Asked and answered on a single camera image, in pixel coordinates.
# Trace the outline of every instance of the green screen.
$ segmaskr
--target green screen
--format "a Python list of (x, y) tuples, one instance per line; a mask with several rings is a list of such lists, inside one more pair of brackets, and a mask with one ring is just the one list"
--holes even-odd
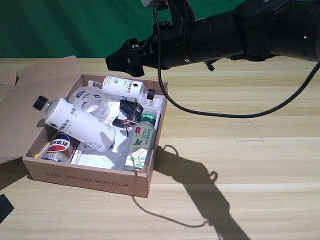
[[(243, 0), (189, 0), (196, 19)], [(0, 0), (0, 58), (104, 58), (152, 33), (153, 9), (140, 0)], [(169, 10), (160, 12), (170, 21)]]

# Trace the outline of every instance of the soda can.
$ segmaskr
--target soda can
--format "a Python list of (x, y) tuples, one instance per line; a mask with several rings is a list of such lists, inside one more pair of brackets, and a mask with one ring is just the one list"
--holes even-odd
[(58, 131), (54, 135), (42, 159), (70, 163), (78, 144), (79, 141), (75, 138)]

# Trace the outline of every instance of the black cable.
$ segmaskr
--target black cable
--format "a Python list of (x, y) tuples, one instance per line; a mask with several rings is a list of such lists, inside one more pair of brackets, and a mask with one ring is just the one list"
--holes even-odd
[(290, 103), (293, 99), (295, 99), (305, 88), (306, 86), (310, 83), (314, 75), (317, 73), (318, 69), (320, 68), (320, 62), (318, 62), (312, 71), (309, 73), (308, 77), (305, 79), (303, 84), (298, 88), (298, 90), (292, 94), (287, 100), (283, 101), (279, 105), (270, 108), (268, 110), (258, 112), (258, 113), (253, 113), (253, 114), (227, 114), (227, 113), (216, 113), (216, 112), (205, 112), (205, 111), (196, 111), (192, 110), (189, 108), (186, 108), (184, 106), (179, 105), (176, 103), (167, 93), (166, 88), (164, 87), (164, 84), (162, 82), (162, 77), (161, 77), (161, 38), (160, 38), (160, 29), (159, 29), (159, 19), (158, 19), (158, 14), (157, 14), (157, 7), (153, 8), (153, 17), (154, 21), (156, 24), (156, 29), (157, 29), (157, 38), (158, 38), (158, 66), (157, 66), (157, 73), (158, 73), (158, 82), (161, 87), (161, 90), (164, 94), (164, 96), (168, 99), (170, 103), (172, 103), (175, 107), (178, 109), (185, 111), (187, 113), (191, 114), (196, 114), (196, 115), (203, 115), (203, 116), (210, 116), (210, 117), (221, 117), (221, 118), (234, 118), (234, 119), (250, 119), (250, 118), (257, 118), (261, 117), (267, 114), (271, 114), (281, 108), (283, 108), (285, 105)]

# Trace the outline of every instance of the white plastic bottle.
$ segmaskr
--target white plastic bottle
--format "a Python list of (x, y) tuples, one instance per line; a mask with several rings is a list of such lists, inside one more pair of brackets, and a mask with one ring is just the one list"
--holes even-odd
[(108, 150), (115, 141), (116, 130), (113, 126), (99, 121), (64, 98), (48, 101), (47, 98), (39, 96), (33, 107), (45, 113), (46, 124), (99, 152)]
[(140, 122), (130, 132), (128, 152), (120, 170), (146, 172), (155, 143), (157, 110), (145, 107)]
[(143, 82), (115, 76), (105, 77), (102, 84), (102, 91), (120, 100), (135, 103), (141, 103), (141, 101), (146, 98), (153, 100), (155, 97), (155, 90), (151, 88), (147, 89)]

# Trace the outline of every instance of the wooden table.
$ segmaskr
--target wooden table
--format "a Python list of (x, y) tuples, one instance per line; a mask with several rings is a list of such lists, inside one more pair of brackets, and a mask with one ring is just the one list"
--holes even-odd
[[(43, 59), (0, 59), (0, 71)], [(314, 62), (223, 59), (162, 72), (188, 108), (256, 113), (290, 96)], [(79, 59), (109, 73), (104, 59)], [(145, 68), (146, 77), (157, 71)], [(112, 72), (118, 76), (125, 73)], [(15, 210), (0, 240), (318, 240), (320, 75), (288, 106), (252, 119), (197, 116), (167, 106), (148, 198), (38, 182), (20, 161), (0, 167)]]

